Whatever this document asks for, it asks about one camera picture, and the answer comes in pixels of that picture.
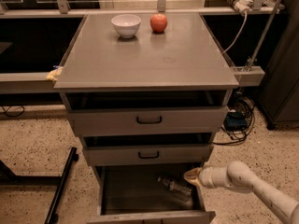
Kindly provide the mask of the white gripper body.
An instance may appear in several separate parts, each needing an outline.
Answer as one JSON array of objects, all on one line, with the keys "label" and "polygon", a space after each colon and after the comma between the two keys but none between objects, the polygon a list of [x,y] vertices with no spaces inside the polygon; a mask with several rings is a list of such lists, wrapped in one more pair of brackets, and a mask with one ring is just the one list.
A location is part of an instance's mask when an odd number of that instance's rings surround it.
[{"label": "white gripper body", "polygon": [[204,168],[199,174],[199,180],[205,188],[209,189],[227,188],[231,184],[225,167]]}]

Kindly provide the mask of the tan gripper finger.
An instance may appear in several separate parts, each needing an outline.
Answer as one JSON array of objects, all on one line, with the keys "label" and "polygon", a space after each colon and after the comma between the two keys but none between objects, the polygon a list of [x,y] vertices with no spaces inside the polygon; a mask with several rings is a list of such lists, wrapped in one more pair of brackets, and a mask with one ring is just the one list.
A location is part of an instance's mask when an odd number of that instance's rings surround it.
[{"label": "tan gripper finger", "polygon": [[186,179],[187,182],[189,182],[190,184],[196,186],[197,188],[200,188],[200,182],[197,179]]},{"label": "tan gripper finger", "polygon": [[195,180],[199,176],[201,171],[202,171],[202,168],[200,168],[200,167],[193,168],[184,174],[184,179],[185,180]]}]

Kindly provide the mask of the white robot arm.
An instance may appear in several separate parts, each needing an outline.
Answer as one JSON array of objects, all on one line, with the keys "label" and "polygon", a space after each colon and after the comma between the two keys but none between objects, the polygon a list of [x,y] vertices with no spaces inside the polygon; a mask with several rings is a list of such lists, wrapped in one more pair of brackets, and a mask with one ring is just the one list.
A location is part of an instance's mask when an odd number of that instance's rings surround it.
[{"label": "white robot arm", "polygon": [[283,224],[299,224],[299,202],[263,181],[242,161],[226,167],[194,168],[184,179],[196,187],[252,192]]}]

